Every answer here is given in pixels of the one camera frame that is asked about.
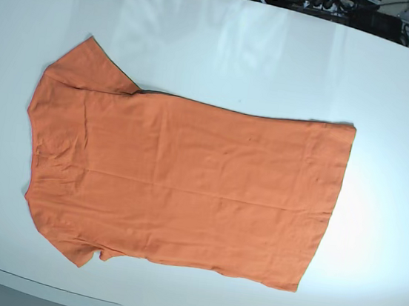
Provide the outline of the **orange T-shirt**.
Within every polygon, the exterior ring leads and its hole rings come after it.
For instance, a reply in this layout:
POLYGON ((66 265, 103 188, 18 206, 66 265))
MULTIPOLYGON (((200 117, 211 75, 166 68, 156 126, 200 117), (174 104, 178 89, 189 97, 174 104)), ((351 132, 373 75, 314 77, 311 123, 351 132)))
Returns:
POLYGON ((44 70, 27 112, 30 214, 73 264, 131 256, 289 292, 327 230, 356 135, 142 90, 92 38, 44 70))

